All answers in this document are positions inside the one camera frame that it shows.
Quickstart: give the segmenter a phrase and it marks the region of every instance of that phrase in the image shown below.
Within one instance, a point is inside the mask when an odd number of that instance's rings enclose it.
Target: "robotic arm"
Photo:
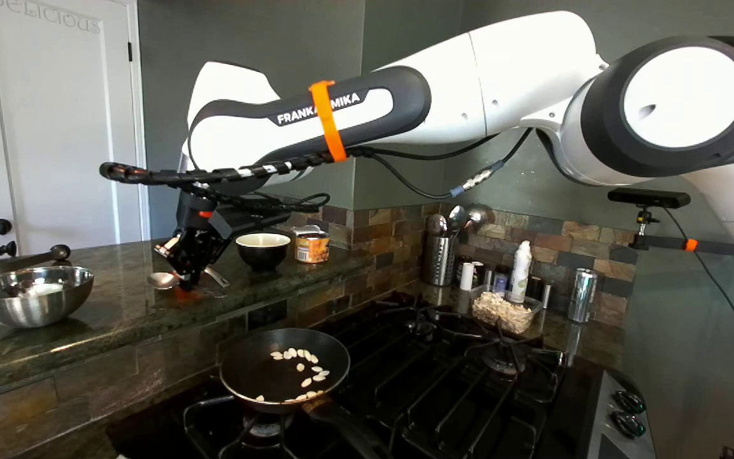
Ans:
[[[574,182],[685,177],[734,234],[734,47],[673,38],[607,67],[574,12],[491,23],[299,100],[279,100],[260,71],[206,63],[184,171],[105,164],[101,177],[184,191],[161,255],[188,289],[234,234],[216,215],[208,223],[218,196],[342,164],[355,146],[460,146],[515,126],[542,134]]]

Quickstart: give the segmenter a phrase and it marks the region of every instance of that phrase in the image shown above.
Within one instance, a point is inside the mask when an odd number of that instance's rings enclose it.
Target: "backsplash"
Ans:
[[[351,279],[346,292],[334,294],[337,299],[327,299],[357,306],[418,280],[425,230],[423,223],[430,211],[437,211],[437,206],[327,206],[319,215],[295,215],[290,223],[320,223],[329,230],[334,248],[361,250],[371,257],[369,274]],[[551,218],[509,211],[491,215],[491,223],[460,242],[459,257],[505,269],[511,265],[518,246],[529,241],[529,274],[552,285],[551,312],[565,312],[574,270],[590,269],[599,274],[590,322],[610,326],[618,326],[624,322],[636,270],[636,253],[627,248],[631,232]]]

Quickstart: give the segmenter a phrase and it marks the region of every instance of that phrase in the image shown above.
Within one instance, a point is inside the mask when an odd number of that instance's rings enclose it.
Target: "stove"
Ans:
[[[319,409],[257,413],[216,377],[106,427],[123,456],[645,459],[640,391],[539,340],[392,294],[319,329],[351,371]]]

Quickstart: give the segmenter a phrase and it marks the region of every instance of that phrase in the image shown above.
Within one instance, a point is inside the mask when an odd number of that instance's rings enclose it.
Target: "pot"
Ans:
[[[381,441],[329,398],[346,376],[348,349],[315,329],[254,332],[228,347],[218,366],[221,386],[251,412],[277,417],[306,412],[334,427],[361,456],[380,459]]]

